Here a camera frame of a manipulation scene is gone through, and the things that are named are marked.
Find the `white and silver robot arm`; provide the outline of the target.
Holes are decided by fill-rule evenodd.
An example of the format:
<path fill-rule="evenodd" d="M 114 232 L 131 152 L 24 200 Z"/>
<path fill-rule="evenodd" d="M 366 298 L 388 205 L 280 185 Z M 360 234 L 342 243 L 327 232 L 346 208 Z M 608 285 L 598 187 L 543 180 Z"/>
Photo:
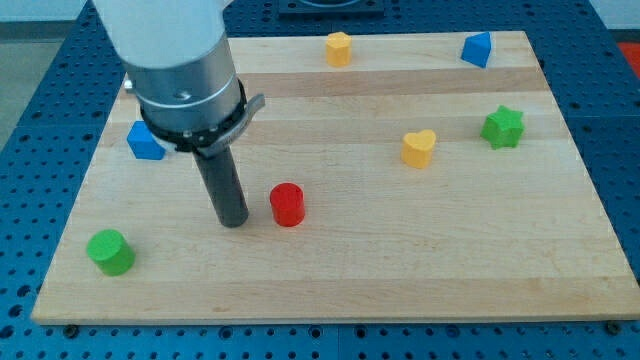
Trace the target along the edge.
<path fill-rule="evenodd" d="M 223 12 L 231 0 L 95 0 L 149 131 L 179 152 L 226 150 L 265 104 L 247 98 Z"/>

